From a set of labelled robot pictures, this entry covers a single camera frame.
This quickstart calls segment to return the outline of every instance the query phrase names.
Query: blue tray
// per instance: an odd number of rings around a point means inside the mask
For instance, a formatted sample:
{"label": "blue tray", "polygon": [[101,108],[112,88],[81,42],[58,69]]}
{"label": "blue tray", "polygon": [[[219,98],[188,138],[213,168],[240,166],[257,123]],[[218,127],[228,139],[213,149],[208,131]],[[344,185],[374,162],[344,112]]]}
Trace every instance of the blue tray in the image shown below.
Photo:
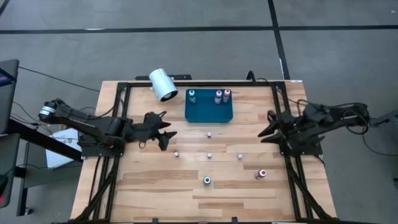
{"label": "blue tray", "polygon": [[218,89],[193,89],[195,90],[195,103],[189,100],[189,91],[185,92],[185,119],[191,123],[228,123],[233,118],[232,91],[228,102],[221,99],[220,104],[215,104],[214,98]]}

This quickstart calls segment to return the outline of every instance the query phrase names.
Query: gray floor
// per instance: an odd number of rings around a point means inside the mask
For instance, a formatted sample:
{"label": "gray floor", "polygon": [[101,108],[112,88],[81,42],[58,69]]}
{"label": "gray floor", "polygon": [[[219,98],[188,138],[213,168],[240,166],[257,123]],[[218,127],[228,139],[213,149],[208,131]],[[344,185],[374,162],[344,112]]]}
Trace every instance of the gray floor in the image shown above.
{"label": "gray floor", "polygon": [[[398,2],[388,0],[276,0],[280,26],[398,24]],[[169,26],[269,26],[266,0],[11,0],[0,29],[92,29]],[[304,81],[309,100],[360,101],[373,117],[398,108],[398,30],[285,31],[282,40],[292,79]],[[145,34],[0,35],[0,60],[99,89],[103,80],[132,80],[163,67],[195,79],[281,79],[272,31]],[[36,115],[46,100],[63,98],[81,108],[98,94],[24,70],[15,101]],[[18,107],[13,112],[27,117]],[[388,127],[366,139],[375,150],[398,153]],[[396,223],[398,159],[373,154],[360,136],[330,132],[322,144],[337,214],[344,220]],[[51,223],[69,218],[78,179],[31,189],[34,214],[15,217],[13,201],[0,223]]]}

